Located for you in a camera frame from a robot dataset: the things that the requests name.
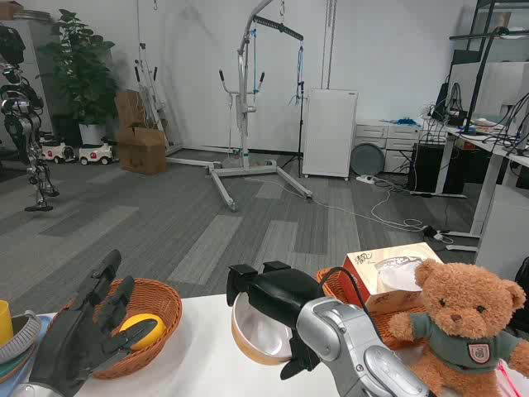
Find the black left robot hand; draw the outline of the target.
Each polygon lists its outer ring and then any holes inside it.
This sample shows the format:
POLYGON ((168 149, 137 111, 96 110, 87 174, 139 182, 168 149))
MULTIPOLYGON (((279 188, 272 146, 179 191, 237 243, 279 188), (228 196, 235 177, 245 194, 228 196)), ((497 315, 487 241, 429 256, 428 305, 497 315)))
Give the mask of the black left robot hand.
POLYGON ((156 327, 154 319, 113 334, 122 323, 135 288, 127 276, 110 292, 122 255, 110 251, 83 280, 70 306, 56 314, 43 338, 29 385, 45 396, 73 396, 95 371, 104 371, 132 353, 156 327))

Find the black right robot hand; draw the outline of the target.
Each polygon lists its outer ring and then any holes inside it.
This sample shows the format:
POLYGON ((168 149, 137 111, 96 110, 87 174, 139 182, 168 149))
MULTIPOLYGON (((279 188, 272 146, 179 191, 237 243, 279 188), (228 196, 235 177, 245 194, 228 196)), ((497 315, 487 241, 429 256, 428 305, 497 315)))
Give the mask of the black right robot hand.
POLYGON ((265 262, 262 273, 247 264, 231 265, 226 282, 227 305, 232 307, 240 293, 248 294, 251 307, 292 332, 289 340, 292 358, 281 370, 281 380, 318 366, 320 358, 303 342, 297 330, 302 308, 324 296, 322 287, 313 277, 281 261, 265 262))

